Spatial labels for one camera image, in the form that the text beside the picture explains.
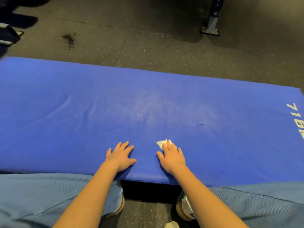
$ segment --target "left hand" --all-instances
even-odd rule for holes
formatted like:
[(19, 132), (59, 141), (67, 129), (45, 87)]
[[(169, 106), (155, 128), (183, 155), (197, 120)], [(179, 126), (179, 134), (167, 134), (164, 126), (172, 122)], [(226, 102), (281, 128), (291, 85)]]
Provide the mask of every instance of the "left hand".
[(136, 162), (134, 158), (128, 158), (129, 153), (134, 149), (134, 146), (129, 146), (129, 142), (121, 144), (119, 142), (111, 153), (111, 148), (108, 149), (104, 163), (112, 165), (117, 172), (123, 171)]

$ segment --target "right hand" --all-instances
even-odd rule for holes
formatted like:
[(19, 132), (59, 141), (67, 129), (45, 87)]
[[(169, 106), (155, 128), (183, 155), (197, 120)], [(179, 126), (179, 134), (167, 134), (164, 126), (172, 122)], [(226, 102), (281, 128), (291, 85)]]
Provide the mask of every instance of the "right hand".
[(180, 148), (177, 149), (174, 143), (167, 141), (163, 143), (164, 155), (161, 152), (157, 152), (157, 157), (162, 165), (162, 167), (170, 174), (173, 174), (175, 168), (180, 166), (186, 166), (186, 161), (183, 152)]

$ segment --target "finger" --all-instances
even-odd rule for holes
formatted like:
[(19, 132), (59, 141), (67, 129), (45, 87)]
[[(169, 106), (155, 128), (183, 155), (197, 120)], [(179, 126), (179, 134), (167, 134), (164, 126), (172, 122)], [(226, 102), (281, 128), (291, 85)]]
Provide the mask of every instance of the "finger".
[(125, 149), (125, 151), (127, 152), (127, 154), (129, 155), (129, 153), (134, 149), (134, 145), (129, 146), (127, 149)]
[(130, 166), (131, 166), (131, 165), (134, 165), (135, 162), (136, 162), (136, 159), (135, 159), (135, 158), (130, 158)]
[(129, 142), (128, 142), (128, 141), (126, 141), (124, 144), (122, 144), (122, 145), (121, 145), (121, 147), (120, 147), (120, 148), (125, 149), (125, 148), (126, 148), (128, 145), (129, 145)]
[(174, 143), (172, 143), (172, 150), (176, 150), (177, 151), (177, 147)]
[(182, 152), (181, 148), (178, 148), (178, 152), (181, 154), (181, 156), (183, 156), (183, 157), (184, 157), (184, 154), (183, 154), (183, 152)]
[(121, 142), (119, 142), (119, 143), (116, 145), (114, 151), (118, 150), (120, 146), (121, 146)]
[(168, 150), (171, 150), (171, 148), (172, 148), (172, 145), (171, 145), (171, 142), (170, 142), (170, 140), (168, 140), (168, 141), (167, 141), (167, 147), (168, 147)]
[(106, 154), (106, 157), (108, 157), (110, 154), (111, 154), (111, 148), (110, 149), (108, 149), (108, 151), (107, 151), (107, 154)]
[(166, 143), (164, 142), (163, 143), (163, 151), (164, 151), (164, 154), (166, 155), (166, 153), (168, 152), (168, 147), (166, 145)]
[(165, 158), (164, 155), (162, 154), (162, 152), (157, 151), (156, 154), (157, 154), (159, 161), (162, 161)]

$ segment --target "hand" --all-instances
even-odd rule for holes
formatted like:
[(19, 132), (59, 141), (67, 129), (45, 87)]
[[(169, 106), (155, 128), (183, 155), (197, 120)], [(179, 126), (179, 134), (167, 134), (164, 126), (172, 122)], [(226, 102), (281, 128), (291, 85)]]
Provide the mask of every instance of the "hand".
[(161, 152), (157, 152), (157, 157), (161, 162), (162, 167), (170, 174), (173, 174), (174, 168), (179, 168), (180, 166), (186, 166), (186, 161), (183, 152), (180, 148), (176, 148), (174, 143), (167, 141), (163, 143), (163, 151), (165, 156)]
[(136, 162), (134, 158), (128, 158), (129, 153), (134, 149), (134, 146), (127, 147), (129, 142), (121, 144), (119, 142), (111, 153), (111, 148), (108, 149), (104, 163), (109, 163), (117, 172), (123, 171)]

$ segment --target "white object on floor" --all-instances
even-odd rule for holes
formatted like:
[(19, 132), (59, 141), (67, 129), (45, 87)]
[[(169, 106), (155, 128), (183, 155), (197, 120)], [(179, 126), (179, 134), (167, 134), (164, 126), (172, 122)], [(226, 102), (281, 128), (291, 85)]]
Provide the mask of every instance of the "white object on floor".
[(172, 221), (172, 222), (167, 223), (165, 225), (165, 228), (179, 228), (179, 225), (177, 224), (177, 222)]
[(158, 141), (157, 142), (157, 144), (159, 145), (159, 147), (161, 148), (161, 149), (163, 149), (163, 143), (167, 143), (167, 139), (166, 140), (163, 140), (163, 141)]

